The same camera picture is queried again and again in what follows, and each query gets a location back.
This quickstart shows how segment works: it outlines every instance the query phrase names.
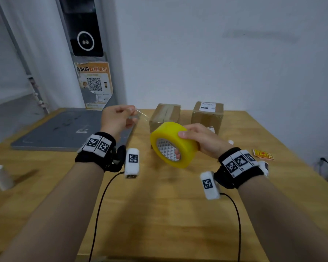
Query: white cylindrical object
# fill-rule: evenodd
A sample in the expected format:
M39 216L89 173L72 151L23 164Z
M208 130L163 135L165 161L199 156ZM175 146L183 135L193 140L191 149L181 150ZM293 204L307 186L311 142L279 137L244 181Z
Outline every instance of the white cylindrical object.
M9 173L0 165L0 189L5 191L12 188L14 185Z

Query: stack of stickers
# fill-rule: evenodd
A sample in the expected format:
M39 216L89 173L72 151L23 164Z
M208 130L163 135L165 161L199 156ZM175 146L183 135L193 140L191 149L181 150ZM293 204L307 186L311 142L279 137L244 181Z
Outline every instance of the stack of stickers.
M255 149L253 149L253 153L258 158L266 159L266 160L274 160L272 154L270 154L270 153L263 152L260 150L255 150Z

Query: hand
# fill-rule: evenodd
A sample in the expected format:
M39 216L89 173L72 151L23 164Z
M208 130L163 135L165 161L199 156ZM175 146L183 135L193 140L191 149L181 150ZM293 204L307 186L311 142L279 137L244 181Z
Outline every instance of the hand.
M137 123L138 119L129 118L135 115L137 111L133 105L108 106L102 111L100 131L112 135L118 141L123 130Z
M212 158L218 159L224 152L233 148L233 145L222 140L215 133L200 123L184 126L187 131L178 133L180 138L195 140L198 142L198 149ZM180 159L181 155L178 150L175 150L176 158Z

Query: forearm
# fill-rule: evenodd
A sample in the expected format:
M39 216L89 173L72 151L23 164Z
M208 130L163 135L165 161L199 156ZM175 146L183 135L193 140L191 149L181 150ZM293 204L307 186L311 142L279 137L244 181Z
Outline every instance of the forearm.
M104 176L95 163L75 163L0 256L3 261L75 261Z
M253 177L238 192L271 262L328 261L328 236L267 178Z

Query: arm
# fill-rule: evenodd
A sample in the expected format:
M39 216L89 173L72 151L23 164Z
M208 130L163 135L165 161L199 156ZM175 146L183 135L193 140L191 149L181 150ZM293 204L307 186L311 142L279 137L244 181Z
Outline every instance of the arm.
M136 119L132 106L111 106L102 113L101 131L118 138ZM37 207L0 256L4 261L75 261L88 227L104 171L96 163L75 163Z
M200 151L213 158L233 147L201 124L185 127L188 131L179 136L197 141ZM246 180L238 192L270 261L328 261L328 236L266 177Z

